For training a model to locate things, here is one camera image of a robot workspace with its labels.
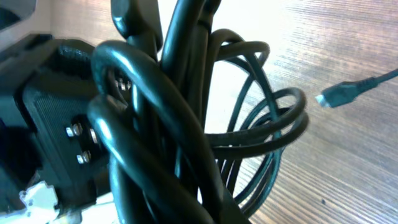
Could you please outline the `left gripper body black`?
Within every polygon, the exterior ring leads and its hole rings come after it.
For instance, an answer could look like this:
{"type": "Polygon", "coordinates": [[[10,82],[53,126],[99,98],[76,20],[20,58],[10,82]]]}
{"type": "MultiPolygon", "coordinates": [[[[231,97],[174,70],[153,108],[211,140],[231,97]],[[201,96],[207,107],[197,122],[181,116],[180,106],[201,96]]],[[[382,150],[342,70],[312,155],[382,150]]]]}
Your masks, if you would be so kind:
{"type": "Polygon", "coordinates": [[[30,34],[1,50],[1,211],[43,181],[57,208],[80,208],[110,191],[109,154],[86,116],[98,94],[93,46],[30,34]]]}

